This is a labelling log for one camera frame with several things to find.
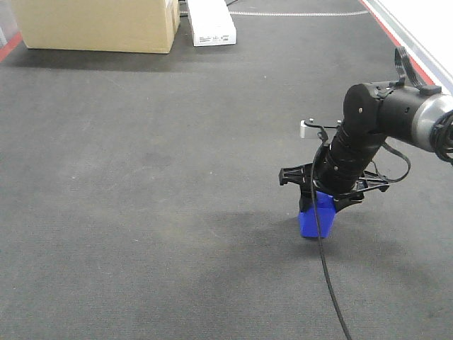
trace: black strap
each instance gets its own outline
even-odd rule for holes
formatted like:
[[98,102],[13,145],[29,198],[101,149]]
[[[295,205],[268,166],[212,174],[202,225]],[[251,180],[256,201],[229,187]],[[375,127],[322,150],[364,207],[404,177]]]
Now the black strap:
[[402,154],[402,153],[401,153],[400,151],[398,151],[398,150],[395,150],[393,147],[391,147],[390,145],[388,145],[388,144],[385,143],[385,142],[384,142],[384,144],[382,145],[382,147],[383,147],[385,150],[387,150],[388,152],[390,152],[390,153],[392,153],[392,154],[394,154],[394,155],[396,155],[396,156],[398,156],[398,157],[404,159],[404,160],[406,161],[407,165],[408,165],[408,170],[407,170],[406,173],[405,173],[404,175],[402,175],[401,177],[396,178],[396,179],[392,179],[392,178],[389,178],[389,177],[387,177],[387,176],[382,175],[382,174],[379,172],[379,170],[377,169],[376,163],[374,163],[374,161],[371,161],[371,162],[373,163],[373,165],[374,165],[374,170],[376,171],[376,175],[377,175],[380,179],[383,179],[384,181],[387,181],[387,182],[389,182],[389,183],[396,183],[396,182],[399,182],[399,181],[404,180],[404,179],[407,177],[407,175],[409,175],[409,171],[411,170],[411,161],[410,161],[410,159],[409,159],[406,155]]
[[426,85],[423,80],[418,79],[404,46],[398,46],[395,49],[395,68],[399,75],[398,85],[404,85],[406,75],[408,76],[412,85],[414,85],[414,87],[416,87],[417,89],[420,90],[424,85]]

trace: cable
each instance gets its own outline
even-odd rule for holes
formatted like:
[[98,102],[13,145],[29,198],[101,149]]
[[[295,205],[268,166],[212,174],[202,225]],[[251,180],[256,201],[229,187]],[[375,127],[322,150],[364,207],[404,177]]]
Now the cable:
[[311,166],[311,185],[310,185],[311,199],[313,200],[314,216],[316,219],[316,225],[318,227],[319,256],[321,257],[321,263],[323,265],[324,277],[326,278],[328,292],[331,295],[332,303],[333,303],[333,306],[335,307],[338,321],[340,322],[341,327],[343,328],[343,332],[345,333],[346,339],[352,340],[352,337],[349,333],[348,326],[346,326],[345,320],[343,319],[343,314],[341,313],[341,310],[340,310],[340,306],[338,305],[338,301],[337,301],[335,292],[333,291],[331,277],[330,277],[330,275],[328,273],[328,269],[327,269],[326,255],[324,254],[323,240],[321,238],[321,222],[319,220],[318,207],[316,205],[316,190],[314,188],[314,168],[315,168],[315,164],[319,158],[319,155],[321,154],[321,151],[324,148],[324,143],[327,141],[327,139],[326,139],[327,133],[322,127],[321,127],[321,132],[320,132],[319,136],[322,139],[322,143],[321,143],[321,146],[318,148],[318,151],[316,151],[316,154],[315,154],[315,157],[313,160],[313,165]]
[[431,144],[436,156],[453,165],[453,111],[445,113],[435,124],[431,132]]
[[371,163],[374,165],[374,170],[376,171],[376,175],[380,178],[380,179],[383,179],[384,181],[387,181],[389,183],[397,183],[397,182],[400,182],[402,180],[404,180],[407,175],[409,175],[409,171],[411,170],[411,160],[405,155],[403,154],[402,152],[394,149],[393,147],[391,147],[390,145],[388,145],[386,142],[384,142],[384,144],[382,144],[382,147],[387,150],[388,152],[390,152],[391,154],[394,154],[402,159],[404,159],[404,161],[407,163],[408,165],[408,169],[406,171],[406,173],[404,175],[402,175],[401,177],[399,178],[396,178],[396,179],[392,179],[392,178],[389,178],[387,176],[384,176],[382,175],[379,170],[377,169],[377,165],[376,163],[374,162],[374,160],[371,161]]

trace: gray carpet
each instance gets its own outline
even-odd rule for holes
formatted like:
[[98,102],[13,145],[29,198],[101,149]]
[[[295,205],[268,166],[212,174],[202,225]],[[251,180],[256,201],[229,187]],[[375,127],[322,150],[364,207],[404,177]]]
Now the gray carpet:
[[[166,56],[21,44],[0,64],[2,340],[343,338],[277,175],[318,147],[301,119],[337,121],[351,85],[396,79],[394,46],[368,14],[234,22],[233,46],[194,48],[183,19]],[[413,170],[337,216],[334,288],[354,339],[451,339],[452,169],[391,143]]]

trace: black robotic arm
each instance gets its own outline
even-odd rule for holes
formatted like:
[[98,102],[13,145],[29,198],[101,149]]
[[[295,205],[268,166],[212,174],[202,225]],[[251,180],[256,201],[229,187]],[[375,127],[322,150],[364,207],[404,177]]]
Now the black robotic arm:
[[[434,152],[453,165],[449,156],[453,152],[453,96],[442,94],[440,86],[420,83],[404,47],[396,49],[395,63],[398,81],[358,84],[348,90],[343,103],[344,118],[330,144],[326,142],[324,127],[313,120],[306,122],[308,128],[320,130],[319,137],[324,142],[321,151],[312,164],[280,171],[280,185],[292,182],[301,189],[302,236],[315,237],[317,233],[312,184],[319,193],[318,200],[321,196],[319,203],[326,204],[321,209],[325,208],[325,215],[331,216],[324,221],[323,237],[328,235],[335,213],[361,203],[366,191],[385,191],[389,187],[391,181],[379,172],[365,171],[380,147],[389,148],[387,137]],[[406,75],[414,86],[405,85]]]

